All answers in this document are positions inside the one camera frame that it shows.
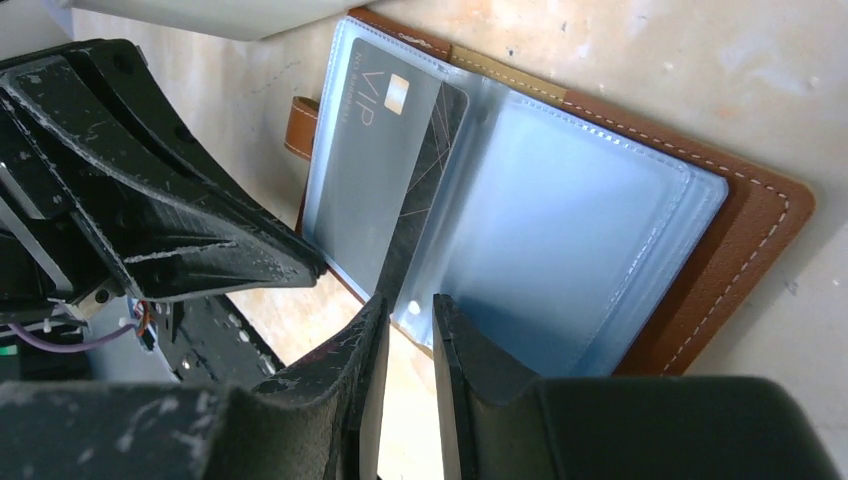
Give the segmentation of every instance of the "white object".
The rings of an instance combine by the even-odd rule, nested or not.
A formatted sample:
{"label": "white object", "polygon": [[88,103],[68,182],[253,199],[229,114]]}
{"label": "white object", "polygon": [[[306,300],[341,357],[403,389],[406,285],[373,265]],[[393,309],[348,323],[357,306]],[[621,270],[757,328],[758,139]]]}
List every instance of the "white object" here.
{"label": "white object", "polygon": [[33,0],[0,2],[0,60],[37,52],[71,41],[69,12],[52,4]]}
{"label": "white object", "polygon": [[252,41],[368,3],[368,0],[62,0],[143,22]]}

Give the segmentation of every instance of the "beige countertop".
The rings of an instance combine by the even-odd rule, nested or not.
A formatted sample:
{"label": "beige countertop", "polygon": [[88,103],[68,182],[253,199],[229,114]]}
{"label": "beige countertop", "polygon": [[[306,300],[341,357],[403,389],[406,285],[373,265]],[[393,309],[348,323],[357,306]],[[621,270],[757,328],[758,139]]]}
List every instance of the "beige countertop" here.
{"label": "beige countertop", "polygon": [[[819,208],[689,373],[776,380],[848,474],[848,3],[842,0],[396,0],[379,12],[582,89],[800,178]],[[79,38],[139,44],[177,112],[261,204],[293,224],[305,163],[283,147],[290,99],[317,98],[338,17],[239,43],[76,12]],[[310,290],[232,295],[292,362],[358,303]],[[391,337],[380,472],[441,476],[432,362]]]}

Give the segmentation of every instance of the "stitching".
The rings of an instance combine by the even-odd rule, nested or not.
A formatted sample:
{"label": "stitching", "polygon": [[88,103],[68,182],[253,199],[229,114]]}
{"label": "stitching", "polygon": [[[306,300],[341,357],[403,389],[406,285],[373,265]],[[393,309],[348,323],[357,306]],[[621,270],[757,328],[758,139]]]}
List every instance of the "stitching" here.
{"label": "stitching", "polygon": [[289,142],[283,142],[283,145],[285,145],[285,146],[286,146],[286,147],[288,147],[289,149],[294,150],[295,152],[297,152],[297,153],[299,153],[299,154],[303,155],[304,157],[306,157],[306,159],[307,159],[307,160],[309,160],[309,158],[311,158],[311,157],[312,157],[312,155],[310,155],[310,154],[308,154],[308,153],[304,152],[303,150],[301,150],[301,149],[299,149],[299,148],[295,147],[294,145],[292,145],[292,144],[291,144],[291,143],[289,143]]}
{"label": "stitching", "polygon": [[475,67],[477,67],[477,68],[479,68],[479,69],[481,69],[481,70],[483,70],[483,71],[485,71],[485,72],[488,72],[488,73],[490,73],[490,74],[492,74],[492,75],[494,75],[494,76],[496,76],[496,77],[500,77],[500,78],[503,78],[503,79],[509,80],[510,82],[512,82],[512,83],[514,83],[514,84],[516,84],[516,85],[520,85],[520,86],[522,86],[522,87],[529,88],[530,90],[533,90],[533,91],[535,91],[535,92],[539,92],[539,93],[541,93],[541,94],[543,94],[543,95],[545,95],[545,96],[547,96],[547,97],[549,97],[549,98],[553,98],[554,100],[565,101],[565,99],[564,99],[564,98],[562,98],[562,97],[558,97],[558,96],[556,96],[556,95],[554,95],[554,94],[552,94],[552,93],[550,93],[550,92],[546,92],[546,91],[544,91],[544,90],[541,90],[541,89],[539,89],[539,88],[536,88],[536,87],[534,87],[533,85],[529,85],[529,84],[524,83],[524,82],[522,82],[522,81],[520,81],[520,80],[516,80],[516,79],[514,79],[514,78],[512,78],[512,77],[509,77],[509,76],[503,75],[502,73],[500,73],[500,72],[496,72],[496,71],[494,71],[494,70],[492,70],[492,69],[490,69],[490,68],[486,68],[486,67],[484,67],[483,65],[480,65],[479,63],[472,62],[471,60],[466,60],[466,59],[464,59],[464,58],[462,58],[462,57],[460,57],[460,56],[458,56],[458,55],[456,55],[456,54],[451,55],[451,58],[452,58],[452,59],[454,59],[454,60],[459,60],[460,62],[465,62],[465,63],[469,63],[469,64],[471,64],[471,65],[474,65]]}
{"label": "stitching", "polygon": [[442,53],[444,53],[445,55],[447,55],[447,54],[448,54],[448,52],[447,52],[446,50],[442,50],[442,49],[441,49],[441,48],[439,48],[439,47],[436,47],[436,46],[430,45],[430,44],[429,44],[429,43],[427,43],[427,41],[425,41],[425,40],[422,40],[422,39],[419,39],[419,38],[412,37],[412,36],[407,35],[407,34],[402,33],[402,32],[396,32],[396,31],[394,31],[394,30],[392,30],[392,29],[390,29],[390,28],[384,27],[384,26],[379,25],[379,24],[377,24],[377,23],[371,23],[371,22],[369,22],[368,20],[362,20],[361,18],[357,18],[357,20],[359,20],[359,21],[361,21],[361,22],[365,22],[365,23],[367,23],[368,25],[371,25],[372,27],[374,27],[374,28],[376,28],[376,29],[378,29],[378,30],[382,30],[382,31],[384,31],[384,32],[386,32],[386,33],[390,33],[390,34],[392,34],[392,35],[397,35],[398,37],[400,37],[400,38],[401,38],[401,39],[403,39],[403,40],[406,40],[407,42],[415,43],[415,44],[421,45],[421,46],[422,46],[422,47],[424,47],[424,48],[428,48],[428,49],[436,50],[437,52],[442,52]]}
{"label": "stitching", "polygon": [[[717,163],[715,163],[714,161],[709,160],[709,159],[706,159],[706,158],[704,158],[704,157],[703,157],[703,156],[701,156],[701,155],[698,155],[698,154],[696,154],[696,153],[689,152],[689,151],[687,151],[687,150],[685,150],[685,149],[683,149],[683,148],[680,148],[680,147],[678,147],[678,146],[676,146],[676,145],[673,145],[672,143],[666,142],[665,140],[662,140],[662,139],[660,139],[660,138],[649,136],[649,135],[647,135],[647,134],[645,134],[645,133],[642,133],[642,132],[640,132],[640,131],[636,130],[636,129],[635,129],[635,128],[633,128],[633,127],[628,127],[628,126],[625,126],[625,125],[623,125],[623,124],[621,124],[621,123],[617,123],[617,122],[615,122],[614,120],[611,120],[611,119],[605,118],[605,117],[603,117],[602,115],[599,115],[599,114],[597,114],[597,113],[594,113],[594,112],[592,112],[591,110],[589,110],[589,109],[587,109],[587,108],[584,108],[584,107],[582,107],[582,106],[580,106],[580,105],[575,105],[575,104],[574,104],[574,103],[572,103],[572,102],[568,102],[568,101],[566,101],[566,100],[565,100],[564,98],[562,98],[562,97],[559,97],[559,96],[554,95],[554,94],[552,94],[552,93],[549,93],[549,92],[546,92],[546,91],[544,91],[544,90],[538,89],[538,88],[536,88],[536,87],[534,87],[534,86],[532,86],[532,85],[528,85],[528,84],[526,84],[526,83],[524,83],[524,82],[521,82],[521,81],[515,80],[514,78],[511,78],[511,77],[509,77],[509,76],[507,76],[507,75],[503,75],[503,74],[501,74],[500,72],[496,72],[496,71],[494,71],[494,70],[492,70],[492,69],[486,68],[486,67],[484,67],[483,65],[480,65],[479,63],[475,63],[475,62],[472,62],[472,61],[470,61],[470,60],[466,60],[466,59],[464,59],[464,58],[459,57],[459,56],[458,56],[458,55],[456,55],[456,54],[452,54],[452,55],[451,55],[451,58],[453,58],[453,59],[455,59],[455,60],[459,60],[460,62],[469,63],[469,64],[474,65],[475,67],[480,68],[480,69],[482,69],[482,70],[484,70],[484,71],[486,71],[486,72],[488,72],[488,73],[490,73],[490,74],[492,74],[492,75],[495,75],[496,77],[499,77],[499,78],[503,78],[503,79],[509,80],[509,81],[510,81],[510,82],[512,82],[512,83],[515,83],[515,84],[520,85],[520,86],[522,86],[522,87],[529,88],[529,89],[531,89],[531,90],[533,90],[533,91],[539,92],[539,93],[541,93],[541,94],[543,94],[543,95],[546,95],[546,96],[548,96],[549,98],[552,98],[552,99],[554,99],[554,100],[559,100],[559,101],[561,101],[561,102],[563,103],[563,105],[566,105],[566,106],[569,106],[569,107],[573,107],[573,108],[575,108],[575,109],[577,109],[577,110],[582,110],[582,111],[584,111],[587,115],[594,116],[595,118],[597,118],[597,119],[599,119],[599,120],[602,120],[602,121],[604,121],[605,123],[608,123],[608,124],[614,124],[614,125],[615,125],[617,128],[619,128],[619,129],[626,129],[626,130],[627,130],[627,131],[629,131],[630,133],[634,133],[634,134],[639,135],[639,137],[641,137],[641,138],[644,138],[644,139],[650,139],[650,140],[651,140],[651,141],[653,141],[654,143],[661,144],[661,145],[665,146],[666,148],[670,148],[670,149],[677,150],[677,153],[679,153],[679,154],[681,154],[681,155],[686,155],[686,156],[689,156],[689,157],[691,157],[691,158],[693,158],[693,159],[695,159],[695,160],[700,160],[700,161],[706,162],[708,165],[713,165],[713,166],[718,167],[718,169],[719,169],[719,170],[721,170],[721,171],[724,171],[724,172],[730,172],[730,169],[729,169],[729,168],[727,168],[726,166],[724,166],[724,165],[718,165],[718,164],[717,164]],[[743,178],[743,179],[748,180],[749,182],[751,182],[751,183],[752,183],[752,184],[754,184],[754,185],[757,185],[757,186],[760,186],[760,187],[764,187],[766,190],[769,190],[769,191],[771,191],[771,192],[774,192],[774,193],[775,193],[778,197],[782,198],[782,199],[783,199],[783,212],[781,212],[780,217],[779,217],[779,218],[777,219],[777,221],[776,221],[776,222],[775,222],[775,223],[771,226],[771,228],[769,229],[769,232],[768,232],[768,234],[766,234],[765,238],[763,238],[763,240],[760,242],[760,244],[759,244],[759,245],[758,245],[758,246],[754,249],[754,251],[753,251],[753,252],[751,253],[751,255],[748,257],[748,260],[746,260],[746,261],[745,261],[745,263],[743,263],[743,264],[742,264],[742,266],[739,268],[738,273],[737,273],[737,274],[733,277],[733,279],[730,281],[730,283],[729,283],[729,284],[725,287],[724,292],[723,292],[721,295],[719,295],[719,296],[718,296],[718,298],[716,298],[715,302],[713,302],[712,307],[711,307],[711,308],[710,308],[710,310],[707,312],[707,314],[706,314],[706,315],[704,315],[704,318],[703,318],[703,319],[701,319],[701,322],[700,322],[700,323],[698,323],[698,325],[695,327],[695,330],[693,330],[693,331],[692,331],[692,333],[691,333],[691,334],[690,334],[690,335],[686,338],[686,340],[684,340],[684,341],[683,341],[683,343],[682,343],[682,344],[680,345],[680,347],[677,349],[677,352],[674,354],[674,356],[673,356],[673,357],[671,357],[671,360],[669,360],[669,361],[668,361],[668,363],[666,363],[666,364],[665,364],[665,367],[663,367],[662,372],[660,373],[660,375],[664,375],[664,374],[668,371],[668,369],[671,367],[671,365],[672,365],[675,361],[677,361],[677,359],[678,359],[678,358],[680,358],[680,354],[683,352],[683,350],[686,348],[686,346],[687,346],[687,345],[689,345],[689,343],[692,341],[692,339],[693,339],[693,338],[695,338],[695,337],[696,337],[696,336],[697,336],[697,335],[701,332],[701,328],[704,326],[704,324],[706,324],[707,320],[709,320],[709,319],[710,319],[710,317],[712,317],[712,314],[716,311],[716,308],[718,308],[718,305],[721,303],[721,301],[722,301],[722,300],[724,300],[725,296],[728,294],[728,292],[730,292],[730,289],[731,289],[731,288],[733,288],[733,286],[734,286],[734,285],[736,285],[736,282],[738,282],[738,281],[739,281],[739,278],[741,277],[742,273],[743,273],[743,272],[745,272],[745,270],[747,270],[747,268],[748,268],[749,264],[750,264],[750,263],[754,260],[754,258],[755,258],[755,257],[759,254],[760,249],[762,249],[762,248],[765,246],[765,244],[769,241],[769,239],[770,239],[770,238],[774,235],[774,233],[777,231],[778,227],[779,227],[779,226],[783,223],[783,221],[786,219],[786,214],[789,212],[789,207],[790,207],[790,204],[789,204],[789,197],[788,197],[785,193],[779,192],[779,191],[778,191],[778,190],[776,190],[773,186],[771,186],[771,185],[766,185],[766,184],[764,184],[761,180],[758,180],[758,179],[753,178],[753,177],[749,177],[748,175],[746,175],[746,174],[744,174],[744,173],[734,171],[734,172],[733,172],[733,174],[734,174],[735,176],[739,177],[739,178]]]}
{"label": "stitching", "polygon": [[317,117],[314,113],[307,112],[306,110],[304,110],[304,109],[302,109],[302,108],[298,107],[298,106],[297,106],[296,104],[294,104],[294,103],[292,104],[292,108],[293,108],[293,109],[295,109],[295,110],[297,110],[298,112],[300,112],[300,113],[302,113],[302,114],[306,115],[307,117],[309,117],[309,118],[311,118],[311,119],[313,119],[313,120],[318,120],[318,117]]}

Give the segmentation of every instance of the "wallet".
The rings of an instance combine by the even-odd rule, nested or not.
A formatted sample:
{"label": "wallet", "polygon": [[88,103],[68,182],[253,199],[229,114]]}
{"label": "wallet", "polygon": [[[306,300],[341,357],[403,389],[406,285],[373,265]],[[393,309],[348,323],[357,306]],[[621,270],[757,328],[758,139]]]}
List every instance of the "wallet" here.
{"label": "wallet", "polygon": [[[545,229],[538,228],[538,225],[549,219],[550,212],[543,211],[540,214],[538,209],[534,208],[534,205],[545,202],[526,202],[521,199],[523,193],[528,191],[528,182],[537,182],[534,185],[539,192],[556,192],[553,188],[556,182],[551,180],[546,183],[545,175],[539,172],[553,172],[555,175],[551,177],[558,176],[560,180],[557,182],[565,182],[562,183],[564,187],[573,189],[581,185],[596,185],[597,183],[586,181],[587,178],[596,178],[592,177],[593,174],[587,169],[596,169],[594,173],[607,180],[614,177],[625,183],[633,181],[627,185],[619,185],[625,188],[602,189],[601,192],[603,198],[607,198],[611,193],[620,193],[632,187],[630,191],[633,196],[629,197],[629,201],[622,202],[619,199],[616,202],[619,206],[630,205],[632,209],[604,210],[598,207],[605,203],[603,201],[583,202],[584,205],[575,206],[570,210],[570,216],[565,216],[569,220],[580,219],[580,223],[576,225],[579,228],[573,230],[576,235],[575,245],[586,245],[587,239],[602,240],[615,236],[616,233],[619,240],[628,240],[619,242],[612,250],[605,250],[608,246],[605,247],[606,244],[602,241],[595,242],[600,245],[596,245],[597,248],[593,251],[596,250],[600,255],[589,255],[586,258],[582,258],[585,255],[580,255],[580,260],[584,263],[566,264],[577,270],[561,272],[565,275],[560,277],[573,279],[597,271],[610,273],[610,279],[606,283],[599,283],[598,279],[589,282],[592,285],[605,285],[604,288],[593,287],[594,290],[590,292],[600,296],[586,295],[584,300],[584,295],[579,294],[580,282],[575,280],[572,283],[563,283],[557,280],[559,283],[556,287],[563,292],[564,305],[570,311],[580,313],[576,315],[579,321],[570,318],[570,322],[583,325],[576,333],[569,332],[580,340],[569,345],[578,346],[580,355],[564,354],[561,360],[564,361],[565,367],[568,367],[565,373],[609,373],[605,372],[605,369],[612,371],[615,365],[610,366],[610,362],[614,360],[617,364],[617,368],[614,368],[617,374],[679,374],[742,303],[814,210],[814,197],[803,184],[688,138],[673,129],[641,118],[603,100],[523,74],[368,10],[354,10],[350,12],[350,16],[355,18],[356,22],[349,23],[366,26],[379,33],[374,38],[382,36],[415,49],[418,54],[418,68],[431,68],[433,72],[441,72],[443,81],[429,89],[432,98],[416,99],[415,89],[409,88],[408,83],[405,84],[410,80],[409,73],[383,75],[381,77],[386,77],[385,85],[381,84],[378,90],[385,92],[385,98],[380,98],[380,105],[376,105],[377,95],[370,93],[376,91],[372,80],[376,81],[377,76],[369,78],[365,75],[368,72],[363,71],[359,85],[363,88],[370,87],[371,90],[354,88],[346,91],[343,82],[337,92],[328,93],[325,90],[326,98],[341,99],[341,107],[336,109],[336,115],[344,115],[344,105],[347,104],[347,115],[358,115],[357,121],[360,123],[365,123],[366,120],[374,122],[377,117],[371,117],[371,114],[399,116],[397,110],[402,113],[403,109],[413,108],[418,101],[420,105],[425,106],[423,110],[427,110],[428,114],[417,115],[417,121],[423,122],[423,125],[429,122],[440,127],[427,128],[425,138],[403,140],[403,135],[418,132],[421,128],[398,124],[396,130],[390,134],[399,139],[396,142],[397,151],[392,152],[391,156],[400,158],[412,155],[417,158],[396,164],[381,164],[379,171],[373,168],[376,164],[366,168],[367,158],[331,162],[330,165],[334,168],[339,167],[338,171],[332,172],[327,171],[327,165],[323,161],[324,165],[320,167],[324,169],[322,171],[318,171],[313,164],[306,195],[315,196],[316,192],[319,192],[324,198],[319,195],[304,202],[306,207],[303,217],[309,223],[309,231],[304,234],[308,240],[317,240],[320,245],[334,245],[332,252],[325,250],[325,253],[329,253],[330,266],[358,297],[367,297],[369,290],[373,289],[378,289],[381,293],[389,291],[390,296],[394,295],[398,305],[403,307],[396,308],[394,315],[395,321],[402,327],[409,325],[404,323],[405,315],[420,315],[421,310],[427,308],[421,302],[410,300],[420,298],[420,295],[416,297],[416,284],[422,291],[449,285],[450,289],[460,291],[460,297],[463,292],[468,293],[469,301],[473,301],[481,290],[490,292],[489,297],[509,297],[512,294],[508,289],[503,289],[509,282],[492,283],[490,280],[499,273],[511,272],[510,268],[517,268],[519,276],[514,279],[516,283],[529,282],[538,287],[540,292],[547,292],[549,295],[550,292],[545,288],[557,279],[554,269],[547,268],[540,278],[531,278],[527,276],[527,272],[532,270],[522,271],[521,265],[498,260],[498,254],[503,256],[504,252],[511,251],[509,249],[514,250],[514,255],[508,258],[521,258],[522,254],[526,256],[526,251],[532,250],[522,248],[520,244],[512,245],[508,238],[504,240],[504,237],[510,236],[507,226],[511,224],[516,231],[524,231],[529,225],[537,228],[539,233],[546,232]],[[334,45],[336,47],[331,55],[335,58],[338,55],[338,35]],[[360,59],[369,55],[364,50],[359,54]],[[345,58],[353,63],[357,61],[356,55],[354,46],[351,55]],[[456,68],[450,69],[445,65],[459,67],[467,72],[467,75],[457,73]],[[332,69],[331,62],[328,85]],[[509,88],[485,86],[486,82],[479,80],[483,78],[480,75]],[[496,98],[499,107],[494,110],[483,109],[483,113],[472,109],[474,118],[469,120],[469,105],[473,106],[475,99],[479,100],[480,95],[488,95],[488,104],[491,104],[492,98]],[[296,98],[289,120],[287,147],[307,160],[312,158],[313,143],[319,150],[331,151],[333,142],[344,141],[340,139],[344,135],[336,135],[333,128],[329,127],[338,123],[339,119],[336,117],[333,122],[324,121],[320,132],[322,138],[315,137],[317,107],[317,103],[313,101]],[[497,119],[492,122],[496,127],[486,126],[487,116]],[[445,121],[453,117],[455,121]],[[523,120],[510,123],[516,119]],[[580,150],[583,147],[578,147],[576,151],[582,153],[569,156],[568,161],[562,161],[570,165],[568,168],[554,162],[543,169],[535,170],[536,175],[528,174],[529,177],[525,175],[526,178],[516,178],[522,177],[526,169],[511,168],[511,164],[528,159],[538,160],[533,155],[516,150],[514,145],[510,147],[508,141],[499,144],[498,139],[515,136],[516,129],[527,124],[528,119],[536,122],[533,124],[535,131],[529,132],[531,136],[527,137],[533,138],[532,136],[536,135],[535,140],[531,142],[538,144],[536,147],[562,151],[564,145],[558,144],[554,139],[563,129],[573,128],[575,132],[572,133],[576,136],[570,141],[573,143],[577,139],[580,142],[588,142],[585,145],[581,143],[586,149]],[[466,126],[476,127],[460,128],[459,125],[463,122]],[[475,128],[478,130],[477,135],[488,135],[494,139],[482,143],[488,145],[483,149],[485,152],[463,151],[457,154],[454,149],[445,148],[446,145],[469,144],[461,137],[468,135],[469,130],[475,131]],[[497,134],[497,128],[507,130]],[[354,132],[353,135],[363,137],[365,134],[362,132]],[[415,145],[415,148],[410,149],[409,145]],[[604,149],[608,147],[618,153],[607,155],[609,152]],[[460,155],[463,161],[448,161],[448,156],[455,155]],[[475,163],[466,160],[467,158],[486,160],[480,160],[483,163]],[[600,160],[594,163],[586,161],[592,159]],[[637,169],[638,171],[628,170],[633,168],[634,159],[642,162],[644,168]],[[574,167],[572,162],[575,160],[579,161],[576,165],[581,166],[577,170],[569,169]],[[437,164],[438,170],[432,168]],[[453,165],[453,170],[448,168],[450,165]],[[463,165],[466,169],[471,169],[470,173],[462,173],[460,166]],[[486,168],[485,165],[498,167]],[[409,182],[389,181],[396,178],[408,178]],[[469,181],[477,178],[488,180]],[[643,178],[645,182],[634,180],[637,178]],[[318,183],[327,181],[333,182],[334,188],[322,188]],[[362,188],[363,181],[370,181],[370,187]],[[513,188],[522,184],[525,184],[522,188]],[[492,185],[499,185],[499,191],[502,190],[502,193],[496,196],[487,194],[486,190],[490,190]],[[360,196],[356,198],[357,201],[363,201],[363,205],[380,204],[385,198],[395,199],[395,204],[384,202],[386,205],[382,212],[374,212],[371,208],[357,210],[350,197],[334,193],[350,192],[350,186],[359,186],[357,188],[360,190]],[[396,191],[387,194],[386,189]],[[577,198],[589,197],[577,195]],[[323,216],[318,214],[321,205],[325,206]],[[610,215],[619,216],[617,223],[604,224],[598,221]],[[323,218],[324,223],[316,221],[319,218]],[[621,227],[617,232],[611,230],[611,225],[615,224]],[[356,249],[357,245],[357,242],[349,241],[351,238],[344,238],[344,232],[355,231],[357,228],[363,230],[362,225],[376,225],[375,230],[383,234],[374,237],[367,234],[352,237],[356,237],[359,244],[373,248],[378,254],[385,252],[383,259],[380,259],[379,255],[374,258],[364,256],[358,259],[360,264],[356,264],[358,252],[344,250]],[[562,232],[568,231],[567,225],[560,225],[559,228]],[[414,231],[416,235],[420,232],[420,235],[399,234],[408,231]],[[542,256],[536,260],[547,258],[546,255],[562,246],[562,239],[569,238],[563,236],[562,232],[557,237],[557,244],[548,245],[551,247],[549,251],[541,253]],[[492,243],[492,239],[500,240],[494,242],[496,245],[492,248],[480,248],[481,245]],[[545,238],[535,242],[534,248],[546,245]],[[346,259],[345,265],[335,263],[333,258]],[[479,268],[451,270],[451,258],[459,258],[462,262],[470,262]],[[563,262],[551,263],[562,265]],[[463,270],[477,274],[467,275]],[[545,313],[555,313],[550,310],[551,305],[548,304],[548,310],[529,310],[532,314],[542,314],[544,317]],[[592,305],[595,310],[583,308]],[[494,310],[489,308],[491,305],[471,307],[472,313],[477,307],[481,317],[486,318],[488,322],[488,319],[498,318],[503,313],[499,309],[514,308],[515,305],[514,302],[510,304],[505,301],[496,305]],[[500,326],[487,332],[490,337],[497,336],[498,332],[504,336],[495,339],[496,341],[509,342],[512,337],[522,337],[521,332],[504,329],[503,322],[498,325]],[[415,332],[407,333],[411,333],[416,340],[420,339]],[[593,343],[593,340],[598,339],[603,341]],[[516,355],[519,358],[522,358],[521,350],[532,353],[534,349],[554,349],[553,345],[540,345],[540,340],[543,339],[536,338],[533,342],[525,344],[514,341],[511,347],[513,351],[520,350]],[[543,365],[528,366],[537,371],[544,369]],[[540,373],[561,374],[563,371]]]}

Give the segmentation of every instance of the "leather wallet strap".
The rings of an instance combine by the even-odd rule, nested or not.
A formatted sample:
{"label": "leather wallet strap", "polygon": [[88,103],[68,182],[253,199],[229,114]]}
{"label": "leather wallet strap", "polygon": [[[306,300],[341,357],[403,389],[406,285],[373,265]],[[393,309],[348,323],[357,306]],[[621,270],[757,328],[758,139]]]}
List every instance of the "leather wallet strap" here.
{"label": "leather wallet strap", "polygon": [[[683,373],[815,210],[804,184],[584,93],[527,75],[365,9],[350,15],[429,55],[501,81],[563,111],[724,177],[729,194],[617,374]],[[317,104],[297,97],[287,143],[312,152]]]}

